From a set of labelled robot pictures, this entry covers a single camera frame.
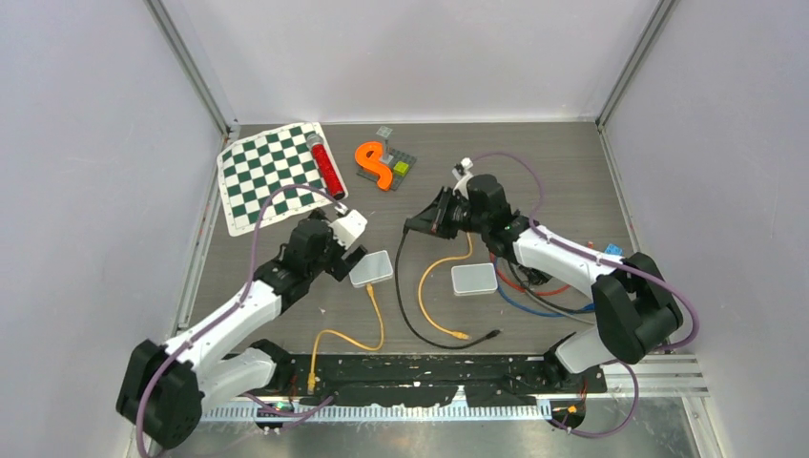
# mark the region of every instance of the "blue cable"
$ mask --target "blue cable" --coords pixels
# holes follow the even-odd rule
[[[497,268],[497,258],[495,258],[495,259],[494,259],[494,263],[493,263],[493,264],[494,264],[494,268],[496,269],[496,268]],[[528,307],[526,307],[526,306],[522,305],[521,303],[519,303],[519,302],[515,301],[514,299],[510,298],[510,297],[509,297],[509,296],[506,294],[506,291],[504,291],[504,290],[503,290],[503,287],[502,287],[502,286],[500,286],[500,279],[497,279],[497,292],[498,292],[498,293],[500,293],[500,297],[501,297],[501,298],[503,298],[503,300],[504,300],[504,301],[506,301],[506,302],[508,302],[509,304],[511,304],[511,305],[513,305],[513,306],[515,306],[515,307],[519,308],[520,310],[522,310],[522,311],[524,311],[524,312],[529,312],[530,314],[533,314],[533,315],[538,315],[538,316],[540,316],[540,317],[547,317],[547,318],[564,318],[564,317],[565,317],[564,315],[559,314],[559,313],[545,313],[545,312],[540,312],[540,311],[538,311],[538,310],[534,310],[534,309],[532,309],[532,308],[528,308]],[[582,311],[586,311],[586,310],[593,310],[593,309],[594,309],[594,306],[593,306],[593,304],[591,304],[591,303],[588,303],[587,305],[585,305],[584,307],[582,307],[582,308],[581,308],[581,310],[582,310]]]

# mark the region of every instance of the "red cable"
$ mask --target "red cable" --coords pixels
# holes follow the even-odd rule
[[[492,255],[491,253],[488,254],[488,258],[490,260],[494,261],[494,255]],[[497,272],[497,276],[500,277],[500,280],[502,280],[503,283],[507,284],[508,286],[511,286],[512,288],[516,289],[517,291],[519,291],[521,293],[526,292],[526,288],[524,288],[524,287],[520,286],[519,284],[509,280],[505,275],[503,275],[503,272],[500,272],[499,269],[495,268],[494,271]],[[570,288],[570,285],[566,284],[566,285],[562,286],[559,289],[554,289],[553,291],[534,291],[534,292],[536,293],[537,296],[553,296],[554,294],[559,294],[559,293],[563,293],[563,292],[567,291],[568,288]]]

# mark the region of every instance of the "red cylinder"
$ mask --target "red cylinder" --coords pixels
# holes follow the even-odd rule
[[[340,183],[340,177],[337,175],[337,170],[334,168],[325,147],[323,146],[323,138],[317,134],[310,134],[306,138],[306,146],[312,152],[312,157],[318,163],[318,168],[321,169],[321,176],[323,181],[326,182],[326,190],[329,196],[340,200],[345,197],[345,190]]]

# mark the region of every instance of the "white wall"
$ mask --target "white wall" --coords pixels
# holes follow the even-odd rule
[[[140,1],[0,7],[0,450],[123,456],[132,348],[162,339],[218,133]]]
[[[656,0],[175,0],[242,124],[595,118]]]
[[[680,2],[608,125],[733,457],[805,456],[809,3]]]

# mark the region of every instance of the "checkered board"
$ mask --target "checkered board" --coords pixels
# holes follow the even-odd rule
[[[321,125],[301,122],[243,138],[217,157],[219,193],[231,237],[252,232],[259,210],[270,193],[287,184],[307,184],[325,190],[318,164],[306,146],[306,136],[317,133],[332,161]],[[335,171],[346,190],[340,171]],[[261,227],[327,205],[329,200],[302,189],[276,196],[264,212]]]

